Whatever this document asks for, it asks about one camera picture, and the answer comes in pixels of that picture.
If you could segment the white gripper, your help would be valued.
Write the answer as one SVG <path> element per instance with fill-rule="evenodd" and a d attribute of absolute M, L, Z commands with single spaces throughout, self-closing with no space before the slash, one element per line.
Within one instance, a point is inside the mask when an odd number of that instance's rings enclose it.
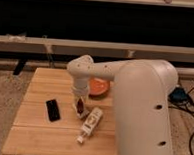
<path fill-rule="evenodd" d="M 87 100 L 86 100 L 86 97 L 88 96 L 88 92 L 90 91 L 88 79 L 87 78 L 74 78 L 72 90 L 73 90 L 72 91 L 73 94 L 76 96 L 74 98 L 74 103 L 72 105 L 75 112 L 77 112 L 77 106 L 78 106 L 78 100 L 79 100 L 79 98 L 77 97 L 83 98 L 84 111 L 88 112 Z"/>

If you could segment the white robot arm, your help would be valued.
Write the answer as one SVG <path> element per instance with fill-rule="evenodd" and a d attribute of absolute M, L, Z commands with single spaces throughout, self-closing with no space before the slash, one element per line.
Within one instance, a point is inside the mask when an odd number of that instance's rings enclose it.
<path fill-rule="evenodd" d="M 83 55 L 67 64 L 73 93 L 89 91 L 88 80 L 113 82 L 117 155 L 173 155 L 168 95 L 178 81 L 175 67 L 162 59 L 96 63 Z"/>

